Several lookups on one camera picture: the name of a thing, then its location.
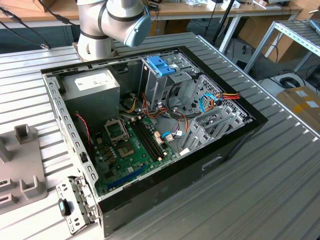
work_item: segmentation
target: metal frame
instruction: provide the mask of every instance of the metal frame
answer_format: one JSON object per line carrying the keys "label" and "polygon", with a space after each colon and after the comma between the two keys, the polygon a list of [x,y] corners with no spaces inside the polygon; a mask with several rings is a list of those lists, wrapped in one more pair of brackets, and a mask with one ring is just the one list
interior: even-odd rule
{"label": "metal frame", "polygon": [[[281,38],[282,35],[286,35],[311,52],[311,53],[308,53],[305,56],[305,58],[298,64],[295,71],[299,70],[299,68],[305,63],[305,61],[311,56],[312,53],[320,57],[320,35],[309,27],[309,22],[307,20],[305,21],[288,20],[288,21],[279,21],[279,22],[274,21],[271,24],[268,31],[266,32],[263,39],[261,40],[259,46],[256,48],[250,61],[244,68],[243,71],[245,73],[248,73],[250,69],[253,67],[254,63],[259,57],[259,54],[261,53],[265,45],[268,43],[269,38],[272,36],[275,30],[278,30],[280,34],[274,40],[273,45],[276,45],[278,43],[278,38]],[[273,48],[274,47],[268,50],[265,57],[268,57],[270,55]]]}
{"label": "metal frame", "polygon": [[[110,239],[319,237],[319,135],[200,36],[181,33],[149,37],[134,49],[115,44],[121,56],[185,45],[269,121],[235,157],[128,222]],[[62,142],[39,69],[80,61],[69,46],[2,54],[0,62],[0,133],[21,122],[37,128],[48,189],[46,198],[1,215],[0,235],[4,239],[69,239],[68,225],[57,207],[55,186],[79,173]],[[101,240],[99,229],[97,224],[91,225],[74,239]]]}

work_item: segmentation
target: aluminum table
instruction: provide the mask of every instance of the aluminum table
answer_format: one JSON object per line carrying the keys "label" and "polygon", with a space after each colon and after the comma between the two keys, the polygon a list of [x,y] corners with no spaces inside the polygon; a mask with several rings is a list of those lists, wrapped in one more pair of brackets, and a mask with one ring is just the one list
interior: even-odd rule
{"label": "aluminum table", "polygon": [[[269,30],[266,32],[265,36],[261,40],[259,46],[256,48],[254,54],[252,55],[250,61],[246,65],[244,72],[248,73],[253,67],[254,63],[259,57],[259,54],[268,43],[269,38],[272,36],[275,30],[278,30],[280,33],[273,41],[272,45],[277,46],[280,38],[283,35],[288,36],[289,38],[296,41],[301,46],[309,50],[309,53],[302,59],[302,61],[295,68],[297,72],[300,67],[308,60],[312,53],[320,57],[320,35],[316,32],[315,29],[311,28],[307,20],[288,20],[288,21],[274,21]],[[274,47],[271,46],[266,52],[265,57],[267,58]]]}
{"label": "aluminum table", "polygon": [[[268,122],[236,156],[187,189],[120,228],[111,240],[310,239],[320,235],[320,141],[301,120],[193,33],[116,43],[123,56],[187,46],[241,93]],[[0,55],[0,133],[29,124],[38,140],[48,196],[0,215],[0,239],[100,240],[90,225],[71,236],[55,185],[77,175],[56,124],[39,69],[78,63],[72,47]]]}

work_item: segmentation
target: metal bracket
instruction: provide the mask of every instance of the metal bracket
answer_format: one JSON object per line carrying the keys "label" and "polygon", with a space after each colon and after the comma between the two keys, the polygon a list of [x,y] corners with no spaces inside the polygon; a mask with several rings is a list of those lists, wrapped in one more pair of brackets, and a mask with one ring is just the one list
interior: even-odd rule
{"label": "metal bracket", "polygon": [[216,106],[213,110],[197,116],[190,124],[182,147],[194,150],[244,124],[241,114],[230,106]]}
{"label": "metal bracket", "polygon": [[94,196],[83,176],[68,177],[56,186],[63,217],[71,234],[76,234],[99,218],[99,211]]}

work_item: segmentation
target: motherboard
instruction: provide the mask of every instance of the motherboard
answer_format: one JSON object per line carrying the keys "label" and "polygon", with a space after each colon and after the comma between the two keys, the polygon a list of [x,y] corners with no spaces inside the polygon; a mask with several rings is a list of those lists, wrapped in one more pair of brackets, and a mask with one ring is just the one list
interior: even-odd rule
{"label": "motherboard", "polygon": [[169,145],[159,142],[158,131],[148,117],[124,122],[112,119],[95,139],[95,183],[99,196],[139,178],[177,156]]}

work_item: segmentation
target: gray robot arm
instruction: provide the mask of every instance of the gray robot arm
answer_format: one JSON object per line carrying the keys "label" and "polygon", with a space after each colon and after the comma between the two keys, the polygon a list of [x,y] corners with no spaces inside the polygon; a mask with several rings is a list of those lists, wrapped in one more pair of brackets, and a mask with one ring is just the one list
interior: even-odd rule
{"label": "gray robot arm", "polygon": [[77,5],[81,29],[77,48],[85,60],[112,57],[113,39],[136,47],[150,32],[142,0],[78,0]]}

